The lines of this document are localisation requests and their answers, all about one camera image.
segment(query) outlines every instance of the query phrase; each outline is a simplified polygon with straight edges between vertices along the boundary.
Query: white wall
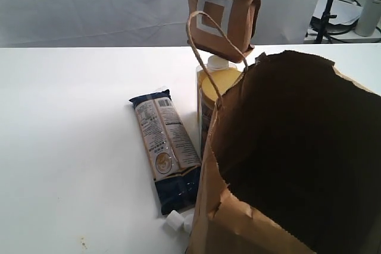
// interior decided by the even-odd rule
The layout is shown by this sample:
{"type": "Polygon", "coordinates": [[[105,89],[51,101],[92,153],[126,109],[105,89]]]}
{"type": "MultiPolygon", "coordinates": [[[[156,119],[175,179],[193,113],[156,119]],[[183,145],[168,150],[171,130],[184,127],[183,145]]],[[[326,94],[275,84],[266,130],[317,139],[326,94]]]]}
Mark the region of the white wall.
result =
{"type": "MultiPolygon", "coordinates": [[[[302,42],[317,0],[263,0],[254,43],[302,42]]],[[[0,46],[182,46],[187,0],[0,0],[0,46]]]]}

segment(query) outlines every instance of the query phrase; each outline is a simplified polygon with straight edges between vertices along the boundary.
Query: white bottle cap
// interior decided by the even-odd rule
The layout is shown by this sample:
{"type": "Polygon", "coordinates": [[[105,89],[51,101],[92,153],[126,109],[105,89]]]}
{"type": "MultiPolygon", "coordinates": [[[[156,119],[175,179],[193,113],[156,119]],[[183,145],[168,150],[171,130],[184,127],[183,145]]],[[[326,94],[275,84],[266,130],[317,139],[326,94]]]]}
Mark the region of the white bottle cap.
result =
{"type": "Polygon", "coordinates": [[[229,68],[229,61],[213,55],[208,58],[207,68],[210,71],[226,70],[229,68]]]}
{"type": "Polygon", "coordinates": [[[171,211],[171,213],[167,216],[166,222],[175,231],[178,231],[183,227],[184,218],[177,211],[171,211]]]}
{"type": "Polygon", "coordinates": [[[192,232],[192,224],[193,224],[193,214],[189,214],[184,219],[184,230],[189,234],[192,232]]]}

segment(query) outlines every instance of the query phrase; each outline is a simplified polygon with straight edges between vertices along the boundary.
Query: bottle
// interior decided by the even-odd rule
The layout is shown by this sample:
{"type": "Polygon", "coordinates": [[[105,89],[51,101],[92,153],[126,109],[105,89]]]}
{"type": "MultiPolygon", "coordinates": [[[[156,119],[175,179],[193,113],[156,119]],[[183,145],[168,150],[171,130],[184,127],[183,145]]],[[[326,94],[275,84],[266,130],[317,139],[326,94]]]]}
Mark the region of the bottle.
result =
{"type": "MultiPolygon", "coordinates": [[[[208,63],[206,65],[209,72],[228,70],[230,68],[237,70],[237,66],[229,62],[226,59],[220,58],[219,56],[213,55],[208,58],[208,63]]],[[[197,122],[200,122],[201,117],[201,106],[200,106],[200,92],[202,81],[206,78],[206,74],[202,67],[199,65],[196,69],[196,85],[197,85],[197,122]]]]}
{"type": "Polygon", "coordinates": [[[356,34],[368,37],[376,29],[381,18],[381,0],[367,0],[355,29],[356,34]]]}
{"type": "MultiPolygon", "coordinates": [[[[214,83],[216,84],[218,91],[224,94],[239,78],[241,72],[234,68],[228,68],[226,70],[214,71],[211,73],[214,83]]],[[[200,139],[201,139],[201,157],[204,154],[205,143],[207,141],[210,122],[213,115],[214,105],[217,100],[217,93],[214,89],[210,79],[206,77],[201,84],[200,92],[200,112],[201,112],[201,124],[200,124],[200,139]]]]}

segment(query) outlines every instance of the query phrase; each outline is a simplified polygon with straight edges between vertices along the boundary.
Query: nutrition label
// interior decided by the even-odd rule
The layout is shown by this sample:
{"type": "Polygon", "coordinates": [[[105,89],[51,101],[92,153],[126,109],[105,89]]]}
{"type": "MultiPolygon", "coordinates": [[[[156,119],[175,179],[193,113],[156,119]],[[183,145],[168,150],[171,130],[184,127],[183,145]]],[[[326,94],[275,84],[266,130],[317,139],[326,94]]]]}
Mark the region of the nutrition label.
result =
{"type": "Polygon", "coordinates": [[[135,110],[156,180],[201,164],[169,98],[142,102],[135,110]]]}

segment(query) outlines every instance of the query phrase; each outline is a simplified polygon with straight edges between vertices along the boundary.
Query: paper bag handle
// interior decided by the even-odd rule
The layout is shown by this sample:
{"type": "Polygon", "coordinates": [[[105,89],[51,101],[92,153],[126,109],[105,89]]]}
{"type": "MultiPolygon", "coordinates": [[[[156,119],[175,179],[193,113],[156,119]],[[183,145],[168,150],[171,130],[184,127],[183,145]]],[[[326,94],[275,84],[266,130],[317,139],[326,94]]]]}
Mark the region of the paper bag handle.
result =
{"type": "Polygon", "coordinates": [[[217,28],[217,30],[220,32],[220,34],[222,35],[222,37],[229,43],[230,46],[232,46],[234,48],[234,50],[237,51],[237,53],[239,53],[239,55],[243,58],[243,63],[245,64],[245,69],[243,70],[243,73],[245,73],[248,68],[249,68],[249,65],[248,65],[248,62],[246,61],[246,58],[245,56],[243,55],[243,53],[235,46],[233,45],[233,43],[229,40],[229,38],[225,35],[224,31],[222,31],[221,27],[212,19],[212,17],[210,17],[207,13],[203,12],[203,11],[194,11],[192,12],[190,15],[189,15],[189,18],[188,18],[188,21],[186,23],[186,34],[188,36],[188,39],[189,39],[189,43],[190,43],[190,46],[193,50],[193,53],[195,54],[196,56],[196,59],[197,61],[200,63],[200,66],[202,67],[202,69],[204,70],[205,74],[207,75],[207,77],[209,78],[212,86],[214,87],[214,90],[216,91],[216,94],[217,94],[217,97],[218,99],[220,100],[221,102],[221,105],[222,104],[222,96],[221,96],[221,93],[220,91],[218,90],[218,87],[216,85],[216,83],[214,82],[211,74],[209,73],[208,69],[206,68],[204,62],[202,61],[201,59],[201,56],[199,54],[199,52],[197,51],[197,48],[195,46],[195,42],[193,41],[193,37],[192,37],[192,33],[191,33],[191,30],[190,30],[190,26],[191,26],[191,20],[196,17],[198,14],[202,14],[204,16],[206,16],[210,21],[212,21],[213,25],[215,25],[215,27],[217,28]]]}

